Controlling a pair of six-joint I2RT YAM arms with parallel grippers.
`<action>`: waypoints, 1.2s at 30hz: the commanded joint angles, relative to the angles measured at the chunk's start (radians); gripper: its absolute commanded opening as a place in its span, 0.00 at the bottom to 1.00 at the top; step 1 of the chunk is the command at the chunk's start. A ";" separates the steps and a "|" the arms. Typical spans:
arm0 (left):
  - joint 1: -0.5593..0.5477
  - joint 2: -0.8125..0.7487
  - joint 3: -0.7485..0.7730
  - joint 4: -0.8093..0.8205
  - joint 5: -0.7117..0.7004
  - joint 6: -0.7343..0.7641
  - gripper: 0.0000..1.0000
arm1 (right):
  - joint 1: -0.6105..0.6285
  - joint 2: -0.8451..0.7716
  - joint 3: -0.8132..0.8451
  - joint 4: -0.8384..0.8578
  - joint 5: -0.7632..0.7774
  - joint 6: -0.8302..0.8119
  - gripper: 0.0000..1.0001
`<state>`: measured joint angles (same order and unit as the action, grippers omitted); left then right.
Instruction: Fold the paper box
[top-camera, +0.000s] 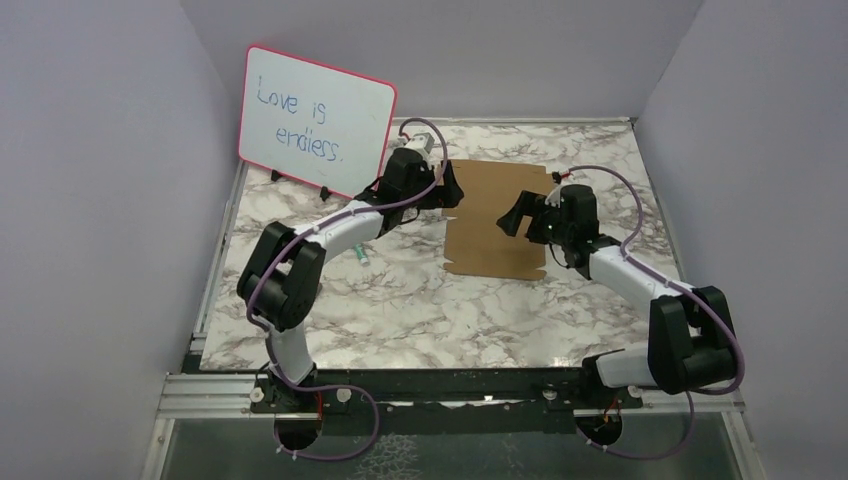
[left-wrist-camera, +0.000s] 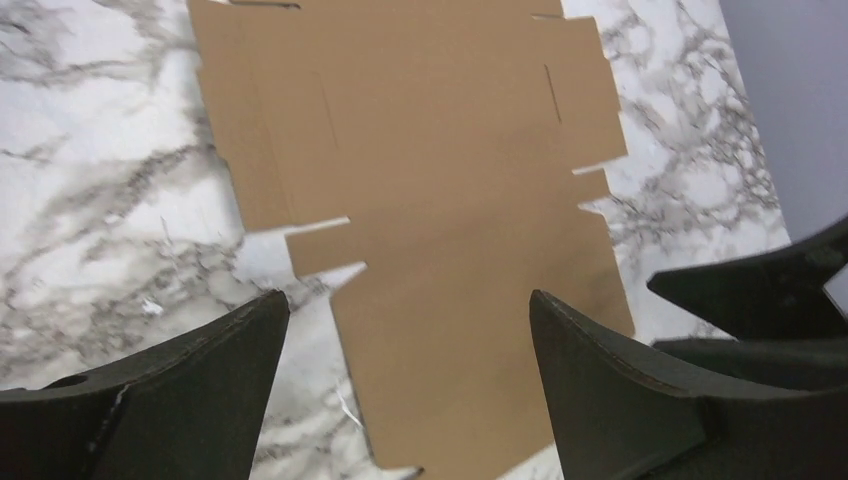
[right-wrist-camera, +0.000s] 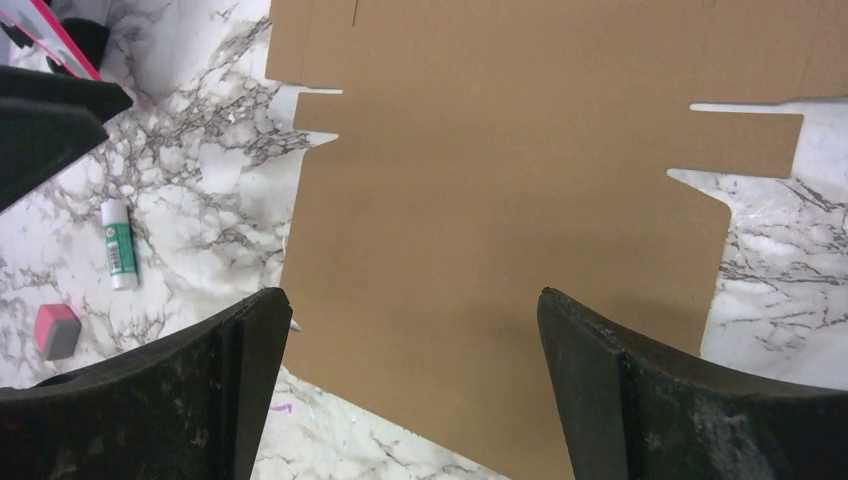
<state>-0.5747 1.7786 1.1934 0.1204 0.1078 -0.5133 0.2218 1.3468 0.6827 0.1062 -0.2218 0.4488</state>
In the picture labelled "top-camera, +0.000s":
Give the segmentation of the brown cardboard box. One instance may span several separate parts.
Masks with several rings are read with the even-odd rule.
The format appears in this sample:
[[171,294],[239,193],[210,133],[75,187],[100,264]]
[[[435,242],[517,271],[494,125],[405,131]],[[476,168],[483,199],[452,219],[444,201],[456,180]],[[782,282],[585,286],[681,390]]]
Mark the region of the brown cardboard box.
[[496,225],[524,190],[546,195],[553,182],[542,165],[483,160],[452,161],[464,198],[445,209],[448,219],[444,269],[455,275],[539,281],[546,250],[521,233],[507,236]]

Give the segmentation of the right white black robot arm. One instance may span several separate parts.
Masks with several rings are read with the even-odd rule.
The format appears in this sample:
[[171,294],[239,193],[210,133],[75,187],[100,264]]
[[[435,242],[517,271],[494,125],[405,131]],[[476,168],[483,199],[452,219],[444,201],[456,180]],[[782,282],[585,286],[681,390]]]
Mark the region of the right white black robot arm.
[[522,191],[496,224],[515,237],[525,218],[529,242],[560,248],[566,267],[613,290],[648,320],[646,345],[585,359],[589,372],[576,383],[585,404],[600,407],[621,387],[677,394],[737,376],[724,294],[715,287],[677,285],[637,267],[618,240],[601,233],[591,187],[559,186],[549,195]]

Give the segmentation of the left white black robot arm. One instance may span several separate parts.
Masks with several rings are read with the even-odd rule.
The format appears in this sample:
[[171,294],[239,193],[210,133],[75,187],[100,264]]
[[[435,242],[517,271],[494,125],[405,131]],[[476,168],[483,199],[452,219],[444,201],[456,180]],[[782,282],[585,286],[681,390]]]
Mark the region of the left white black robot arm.
[[298,411],[313,401],[315,369],[304,321],[317,299],[325,264],[357,244],[400,226],[405,213],[457,206],[464,193],[448,159],[432,166],[421,149],[400,147],[383,175],[347,205],[312,224],[268,224],[237,283],[247,320],[266,336],[276,396]]

